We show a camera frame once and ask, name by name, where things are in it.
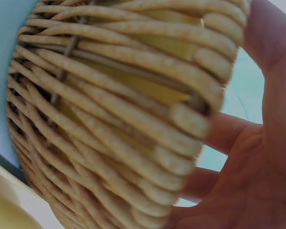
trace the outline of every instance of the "skin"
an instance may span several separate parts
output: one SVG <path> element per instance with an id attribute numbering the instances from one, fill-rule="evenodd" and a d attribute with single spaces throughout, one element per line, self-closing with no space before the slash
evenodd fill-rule
<path id="1" fill-rule="evenodd" d="M 265 77 L 263 125 L 219 114 L 206 140 L 227 154 L 221 172 L 197 168 L 174 229 L 286 229 L 286 15 L 253 0 L 244 49 Z"/>

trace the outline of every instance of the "yellow object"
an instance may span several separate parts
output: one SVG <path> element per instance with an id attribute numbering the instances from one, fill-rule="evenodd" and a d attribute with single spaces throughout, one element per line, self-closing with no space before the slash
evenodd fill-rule
<path id="1" fill-rule="evenodd" d="M 42 226 L 23 209 L 0 197 L 0 228 L 42 229 Z"/>
<path id="2" fill-rule="evenodd" d="M 50 206 L 0 166 L 0 229 L 63 229 Z"/>

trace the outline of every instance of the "wicker basket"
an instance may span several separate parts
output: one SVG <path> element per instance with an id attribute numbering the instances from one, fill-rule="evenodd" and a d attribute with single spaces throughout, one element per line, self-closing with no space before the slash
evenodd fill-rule
<path id="1" fill-rule="evenodd" d="M 8 127 L 67 229 L 161 229 L 223 101 L 250 0 L 42 0 Z"/>

